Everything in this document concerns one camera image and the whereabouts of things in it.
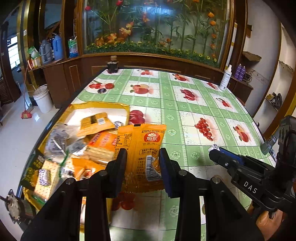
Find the person right hand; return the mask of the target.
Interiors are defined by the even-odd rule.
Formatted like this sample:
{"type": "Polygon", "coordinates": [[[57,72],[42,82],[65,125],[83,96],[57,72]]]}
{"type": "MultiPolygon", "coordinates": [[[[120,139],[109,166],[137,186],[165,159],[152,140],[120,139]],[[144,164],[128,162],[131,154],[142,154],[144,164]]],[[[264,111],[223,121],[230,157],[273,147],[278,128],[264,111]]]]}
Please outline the person right hand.
{"type": "Polygon", "coordinates": [[[260,229],[264,240],[269,240],[280,227],[287,214],[277,210],[273,218],[269,217],[269,212],[264,211],[256,220],[256,225],[260,229]]]}

